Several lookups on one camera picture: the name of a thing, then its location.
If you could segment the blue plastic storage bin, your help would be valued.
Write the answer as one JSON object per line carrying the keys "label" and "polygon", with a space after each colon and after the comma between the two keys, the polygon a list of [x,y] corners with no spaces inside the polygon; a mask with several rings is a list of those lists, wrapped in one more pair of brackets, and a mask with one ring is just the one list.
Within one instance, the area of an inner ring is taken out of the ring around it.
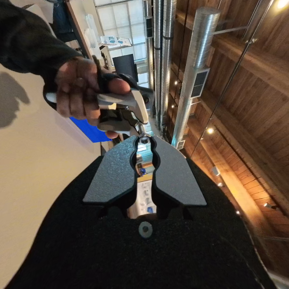
{"label": "blue plastic storage bin", "polygon": [[92,126],[85,120],[78,120],[74,117],[70,117],[70,120],[85,134],[85,136],[92,143],[100,143],[111,141],[105,134],[105,132],[100,131],[96,126]]}

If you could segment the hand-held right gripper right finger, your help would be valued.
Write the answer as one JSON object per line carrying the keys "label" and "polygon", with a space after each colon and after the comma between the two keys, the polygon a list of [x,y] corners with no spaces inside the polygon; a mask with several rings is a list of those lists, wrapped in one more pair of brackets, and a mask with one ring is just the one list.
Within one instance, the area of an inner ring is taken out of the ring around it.
{"label": "hand-held right gripper right finger", "polygon": [[165,197],[184,206],[206,206],[207,202],[184,155],[158,136],[151,138],[154,184]]}

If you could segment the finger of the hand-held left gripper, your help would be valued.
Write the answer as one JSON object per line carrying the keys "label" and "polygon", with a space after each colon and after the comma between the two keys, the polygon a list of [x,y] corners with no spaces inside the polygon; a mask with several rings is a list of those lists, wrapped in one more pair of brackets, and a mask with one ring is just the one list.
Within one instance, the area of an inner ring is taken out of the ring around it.
{"label": "finger of the hand-held left gripper", "polygon": [[139,137],[139,122],[130,124],[128,121],[122,121],[116,127],[116,132],[130,136]]}
{"label": "finger of the hand-held left gripper", "polygon": [[143,96],[139,90],[131,89],[131,93],[135,100],[135,104],[131,109],[135,117],[144,125],[149,122],[148,112],[146,110],[146,105],[143,100]]}

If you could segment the person's left forearm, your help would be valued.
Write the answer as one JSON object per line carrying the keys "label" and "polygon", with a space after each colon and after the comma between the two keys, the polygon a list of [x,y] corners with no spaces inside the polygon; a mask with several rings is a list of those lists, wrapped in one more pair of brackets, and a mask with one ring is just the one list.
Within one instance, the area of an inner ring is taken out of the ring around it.
{"label": "person's left forearm", "polygon": [[78,52],[52,35],[42,18],[9,1],[1,1],[1,65],[44,78],[55,76],[63,64],[78,57]]}

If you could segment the person's left hand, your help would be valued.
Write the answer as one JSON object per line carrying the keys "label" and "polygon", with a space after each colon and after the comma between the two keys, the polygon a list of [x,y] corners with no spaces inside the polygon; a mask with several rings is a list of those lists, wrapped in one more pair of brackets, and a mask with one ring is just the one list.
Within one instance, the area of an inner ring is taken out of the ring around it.
{"label": "person's left hand", "polygon": [[96,95],[100,92],[97,65],[88,59],[75,57],[64,63],[56,75],[56,106],[62,117],[86,119],[97,126],[100,109]]}

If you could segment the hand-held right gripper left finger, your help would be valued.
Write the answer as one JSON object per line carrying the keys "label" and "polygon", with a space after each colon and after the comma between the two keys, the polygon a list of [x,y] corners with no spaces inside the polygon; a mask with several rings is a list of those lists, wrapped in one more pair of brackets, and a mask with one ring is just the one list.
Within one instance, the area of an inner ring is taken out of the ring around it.
{"label": "hand-held right gripper left finger", "polygon": [[131,136],[105,153],[83,198],[85,204],[107,205],[136,187],[132,157],[137,152],[137,136]]}

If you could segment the black monitor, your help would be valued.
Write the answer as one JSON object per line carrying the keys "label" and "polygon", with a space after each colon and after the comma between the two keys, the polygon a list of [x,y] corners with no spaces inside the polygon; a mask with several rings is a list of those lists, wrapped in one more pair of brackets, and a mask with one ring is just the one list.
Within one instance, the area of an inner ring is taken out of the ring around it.
{"label": "black monitor", "polygon": [[112,61],[113,61],[114,68],[115,68],[115,71],[117,74],[129,75],[137,83],[139,82],[137,64],[135,64],[135,62],[134,62],[133,54],[113,57]]}

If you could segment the printed poster sheet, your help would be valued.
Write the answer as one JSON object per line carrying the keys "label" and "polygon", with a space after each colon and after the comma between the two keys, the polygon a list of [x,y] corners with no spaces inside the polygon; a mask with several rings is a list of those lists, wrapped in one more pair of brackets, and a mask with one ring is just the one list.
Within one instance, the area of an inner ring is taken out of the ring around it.
{"label": "printed poster sheet", "polygon": [[157,206],[151,196],[152,180],[139,182],[137,185],[136,209],[138,215],[155,214]]}

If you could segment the metal ventilation duct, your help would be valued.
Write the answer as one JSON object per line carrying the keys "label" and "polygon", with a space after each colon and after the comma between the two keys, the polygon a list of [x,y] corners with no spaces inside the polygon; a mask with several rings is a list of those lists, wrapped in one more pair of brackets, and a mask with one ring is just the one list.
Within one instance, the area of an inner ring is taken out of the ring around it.
{"label": "metal ventilation duct", "polygon": [[[164,131],[168,119],[168,93],[171,75],[172,41],[176,16],[176,1],[154,1],[154,83],[155,124]],[[182,81],[172,146],[182,149],[185,127],[190,114],[192,99],[201,95],[207,80],[207,60],[220,10],[200,7],[196,10],[193,32]]]}

